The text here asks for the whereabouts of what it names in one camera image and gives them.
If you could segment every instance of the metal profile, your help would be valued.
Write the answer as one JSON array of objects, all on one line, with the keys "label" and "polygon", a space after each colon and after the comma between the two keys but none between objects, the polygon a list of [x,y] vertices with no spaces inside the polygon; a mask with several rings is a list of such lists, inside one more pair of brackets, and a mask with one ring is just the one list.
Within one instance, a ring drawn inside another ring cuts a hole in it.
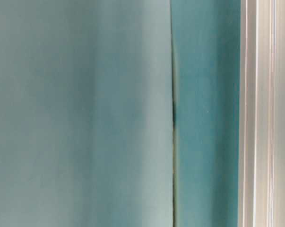
[{"label": "metal profile", "polygon": [[238,227],[272,227],[276,0],[241,0]]}]

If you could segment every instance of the dark edge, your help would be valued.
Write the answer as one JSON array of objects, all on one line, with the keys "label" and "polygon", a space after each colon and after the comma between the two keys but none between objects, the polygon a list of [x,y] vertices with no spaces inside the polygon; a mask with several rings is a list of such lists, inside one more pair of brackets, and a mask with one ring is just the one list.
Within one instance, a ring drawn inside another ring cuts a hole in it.
[{"label": "dark edge", "polygon": [[176,66],[173,44],[173,17],[172,17],[172,0],[170,0],[170,23],[171,23],[171,55],[172,55],[172,104],[173,104],[173,227],[177,226],[176,222]]}]

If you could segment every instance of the teal panel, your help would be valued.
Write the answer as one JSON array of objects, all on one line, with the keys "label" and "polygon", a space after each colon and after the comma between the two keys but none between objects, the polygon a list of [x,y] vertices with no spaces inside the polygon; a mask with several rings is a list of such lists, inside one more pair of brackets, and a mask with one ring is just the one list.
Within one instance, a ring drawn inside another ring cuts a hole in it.
[{"label": "teal panel", "polygon": [[177,227],[237,225],[240,0],[172,0]]},{"label": "teal panel", "polygon": [[0,227],[171,227],[165,0],[0,0]]}]

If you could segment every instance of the silver metal strip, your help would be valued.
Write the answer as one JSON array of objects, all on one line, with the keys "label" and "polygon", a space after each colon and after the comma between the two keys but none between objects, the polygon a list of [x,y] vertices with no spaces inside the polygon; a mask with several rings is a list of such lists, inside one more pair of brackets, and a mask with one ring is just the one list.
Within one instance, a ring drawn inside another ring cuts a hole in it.
[{"label": "silver metal strip", "polygon": [[275,5],[241,1],[238,227],[272,227]]}]

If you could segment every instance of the teal wall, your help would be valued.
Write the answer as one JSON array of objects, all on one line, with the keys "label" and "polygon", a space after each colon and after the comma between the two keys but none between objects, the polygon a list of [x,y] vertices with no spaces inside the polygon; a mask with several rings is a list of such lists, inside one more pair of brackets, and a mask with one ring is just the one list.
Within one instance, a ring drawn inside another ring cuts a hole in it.
[{"label": "teal wall", "polygon": [[237,225],[240,0],[172,0],[177,227]]},{"label": "teal wall", "polygon": [[171,227],[165,0],[0,0],[0,227]]}]

